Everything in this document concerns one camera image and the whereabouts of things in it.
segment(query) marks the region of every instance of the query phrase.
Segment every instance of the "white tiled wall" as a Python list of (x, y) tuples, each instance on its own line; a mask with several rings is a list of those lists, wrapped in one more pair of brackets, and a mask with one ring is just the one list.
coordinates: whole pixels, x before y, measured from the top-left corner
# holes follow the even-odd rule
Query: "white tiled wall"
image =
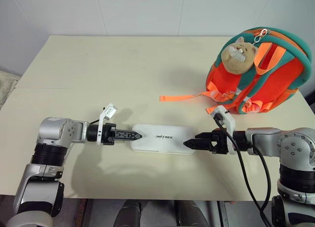
[[(50, 34), (235, 35), (272, 26), (314, 53), (315, 0), (0, 0), (0, 70), (23, 74)], [(302, 87), (315, 88), (315, 73)]]

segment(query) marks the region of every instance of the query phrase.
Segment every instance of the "orange backpack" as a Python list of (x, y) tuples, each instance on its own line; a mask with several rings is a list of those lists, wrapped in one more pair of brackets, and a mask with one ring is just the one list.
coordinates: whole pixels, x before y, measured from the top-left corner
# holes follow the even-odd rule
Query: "orange backpack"
[[(251, 68), (243, 74), (225, 70), (221, 53), (225, 47), (243, 37), (258, 47)], [(160, 101), (178, 101), (204, 95), (236, 108), (240, 114), (268, 112), (291, 98), (311, 76), (312, 55), (299, 37), (276, 28), (249, 29), (230, 39), (211, 66), (206, 92), (189, 96), (161, 96)], [(206, 109), (211, 113), (215, 107)]]

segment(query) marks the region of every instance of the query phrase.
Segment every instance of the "plush hamster toy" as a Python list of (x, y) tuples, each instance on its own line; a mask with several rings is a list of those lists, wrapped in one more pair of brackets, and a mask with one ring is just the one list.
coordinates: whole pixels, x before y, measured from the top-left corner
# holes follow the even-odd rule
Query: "plush hamster toy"
[(239, 37), (236, 42), (228, 45), (221, 53), (222, 63), (229, 73), (246, 73), (252, 66), (258, 48)]

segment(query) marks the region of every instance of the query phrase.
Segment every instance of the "zipper pull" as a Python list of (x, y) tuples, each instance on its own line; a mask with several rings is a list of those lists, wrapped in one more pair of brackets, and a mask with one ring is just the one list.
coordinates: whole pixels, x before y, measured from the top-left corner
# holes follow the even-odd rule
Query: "zipper pull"
[(252, 43), (253, 45), (255, 45), (256, 43), (260, 42), (260, 40), (267, 34), (269, 34), (270, 31), (268, 29), (263, 29), (261, 30), (260, 34), (258, 34), (257, 36), (255, 36), (254, 38), (254, 42)]

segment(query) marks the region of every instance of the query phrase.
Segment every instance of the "beige cloth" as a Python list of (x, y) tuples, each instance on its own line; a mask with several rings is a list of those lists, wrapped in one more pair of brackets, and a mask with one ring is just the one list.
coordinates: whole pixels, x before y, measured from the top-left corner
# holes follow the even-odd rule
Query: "beige cloth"
[(0, 109), (19, 82), (20, 78), (20, 76), (0, 70)]

